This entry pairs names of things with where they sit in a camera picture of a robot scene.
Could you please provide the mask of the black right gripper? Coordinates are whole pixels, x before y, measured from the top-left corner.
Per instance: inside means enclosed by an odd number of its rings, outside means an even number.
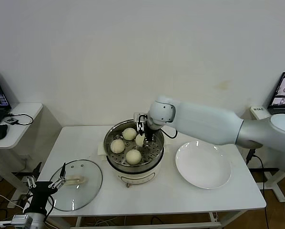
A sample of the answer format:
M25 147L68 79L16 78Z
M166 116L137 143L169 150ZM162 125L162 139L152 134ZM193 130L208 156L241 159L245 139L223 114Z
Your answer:
M140 135L145 134L143 147L149 147L154 141L154 132L158 131L161 126L154 123L147 114L144 113L134 113L133 120L136 124L137 132Z

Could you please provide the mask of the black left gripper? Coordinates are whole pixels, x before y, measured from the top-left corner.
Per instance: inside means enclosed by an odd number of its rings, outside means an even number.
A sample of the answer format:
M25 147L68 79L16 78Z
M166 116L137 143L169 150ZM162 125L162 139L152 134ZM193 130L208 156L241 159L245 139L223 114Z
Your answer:
M27 176L27 184L32 193L32 199L25 211L46 211L48 198L55 194L58 191L58 188L61 188L66 181L66 163L63 163L59 177L54 182L37 181L40 175L40 169L41 163L38 163L31 174Z

